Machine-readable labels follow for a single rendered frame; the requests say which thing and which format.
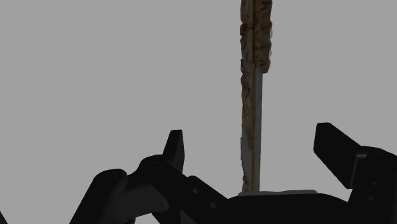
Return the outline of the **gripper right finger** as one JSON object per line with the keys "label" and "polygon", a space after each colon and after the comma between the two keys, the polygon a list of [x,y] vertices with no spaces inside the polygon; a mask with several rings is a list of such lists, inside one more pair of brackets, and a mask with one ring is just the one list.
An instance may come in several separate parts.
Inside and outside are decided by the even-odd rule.
{"label": "gripper right finger", "polygon": [[352,224],[397,224],[397,155],[360,145],[329,122],[316,125],[313,150],[351,190]]}

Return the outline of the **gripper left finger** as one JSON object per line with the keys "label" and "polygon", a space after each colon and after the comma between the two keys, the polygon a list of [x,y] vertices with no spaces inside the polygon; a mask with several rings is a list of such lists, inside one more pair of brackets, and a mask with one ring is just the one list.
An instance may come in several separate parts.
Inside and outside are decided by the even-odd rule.
{"label": "gripper left finger", "polygon": [[172,130],[163,153],[142,159],[133,173],[98,173],[69,224],[135,224],[147,214],[159,224],[226,224],[227,198],[185,176],[184,161],[183,132]]}

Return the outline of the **rusty brown metal pole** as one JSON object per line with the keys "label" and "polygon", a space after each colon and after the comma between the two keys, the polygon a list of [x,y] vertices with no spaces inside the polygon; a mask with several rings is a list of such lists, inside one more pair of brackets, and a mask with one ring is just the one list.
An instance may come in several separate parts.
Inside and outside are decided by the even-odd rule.
{"label": "rusty brown metal pole", "polygon": [[260,191],[263,75],[271,65],[273,2],[241,0],[240,4],[240,160],[244,194]]}

